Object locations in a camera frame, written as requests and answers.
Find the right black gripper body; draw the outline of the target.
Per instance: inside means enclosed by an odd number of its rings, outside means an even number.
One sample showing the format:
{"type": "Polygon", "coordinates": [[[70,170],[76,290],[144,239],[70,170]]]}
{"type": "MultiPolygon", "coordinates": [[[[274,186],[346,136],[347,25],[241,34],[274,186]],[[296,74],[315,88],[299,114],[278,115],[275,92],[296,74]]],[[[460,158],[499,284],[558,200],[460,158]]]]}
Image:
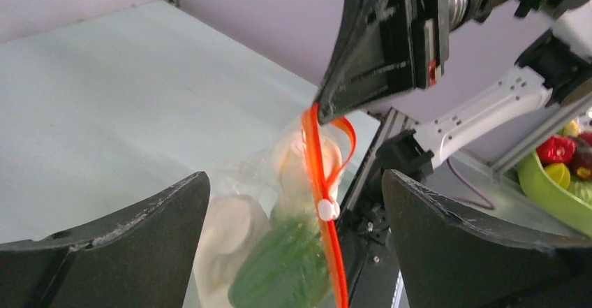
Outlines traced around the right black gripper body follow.
{"type": "Polygon", "coordinates": [[[448,0],[344,0],[314,100],[318,122],[434,86],[444,73],[449,32],[448,0]]]}

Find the clear zip top bag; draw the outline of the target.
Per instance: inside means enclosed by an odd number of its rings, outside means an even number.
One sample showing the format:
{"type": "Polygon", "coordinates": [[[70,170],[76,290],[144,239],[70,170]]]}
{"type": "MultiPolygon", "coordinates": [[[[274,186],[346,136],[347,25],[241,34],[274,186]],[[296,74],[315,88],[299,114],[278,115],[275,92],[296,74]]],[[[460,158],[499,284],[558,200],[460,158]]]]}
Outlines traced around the clear zip top bag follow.
{"type": "Polygon", "coordinates": [[[201,307],[347,307],[336,223],[357,135],[304,111],[276,143],[218,171],[193,264],[201,307]]]}

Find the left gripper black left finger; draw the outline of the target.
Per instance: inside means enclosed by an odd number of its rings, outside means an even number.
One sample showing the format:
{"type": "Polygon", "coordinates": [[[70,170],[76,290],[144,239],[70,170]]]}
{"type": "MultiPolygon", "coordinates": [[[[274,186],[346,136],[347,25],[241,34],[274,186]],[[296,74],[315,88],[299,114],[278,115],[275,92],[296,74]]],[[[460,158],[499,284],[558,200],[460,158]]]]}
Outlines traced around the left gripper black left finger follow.
{"type": "Polygon", "coordinates": [[[42,240],[1,245],[2,307],[181,307],[209,204],[196,172],[42,240]]]}

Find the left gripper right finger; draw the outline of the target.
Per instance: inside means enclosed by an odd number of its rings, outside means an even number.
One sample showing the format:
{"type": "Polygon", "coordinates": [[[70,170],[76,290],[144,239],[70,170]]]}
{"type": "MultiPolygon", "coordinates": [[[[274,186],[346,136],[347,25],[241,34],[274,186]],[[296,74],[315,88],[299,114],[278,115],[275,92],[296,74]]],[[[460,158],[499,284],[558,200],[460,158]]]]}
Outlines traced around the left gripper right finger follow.
{"type": "Polygon", "coordinates": [[[411,307],[590,307],[591,241],[450,200],[388,170],[382,191],[411,307]]]}

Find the green bok choy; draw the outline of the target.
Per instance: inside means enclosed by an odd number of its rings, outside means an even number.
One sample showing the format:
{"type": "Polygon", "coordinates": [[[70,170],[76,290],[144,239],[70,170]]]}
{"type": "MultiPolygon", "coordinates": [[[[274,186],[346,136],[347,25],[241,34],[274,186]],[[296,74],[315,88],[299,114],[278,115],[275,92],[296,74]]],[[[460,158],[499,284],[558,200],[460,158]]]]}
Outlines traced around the green bok choy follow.
{"type": "Polygon", "coordinates": [[[228,299],[233,307],[317,307],[331,289],[330,267],[298,132],[274,148],[279,195],[270,212],[271,228],[254,246],[228,299]]]}

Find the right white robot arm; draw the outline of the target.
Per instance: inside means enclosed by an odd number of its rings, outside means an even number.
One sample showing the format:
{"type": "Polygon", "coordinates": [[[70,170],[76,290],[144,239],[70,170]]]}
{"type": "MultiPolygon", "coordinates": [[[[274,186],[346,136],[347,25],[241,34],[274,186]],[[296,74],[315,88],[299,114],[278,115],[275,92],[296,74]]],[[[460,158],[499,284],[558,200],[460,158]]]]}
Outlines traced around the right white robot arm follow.
{"type": "Polygon", "coordinates": [[[383,145],[383,167],[428,175],[506,121],[590,92],[575,18],[590,2],[344,0],[316,119],[394,108],[416,124],[383,145]]]}

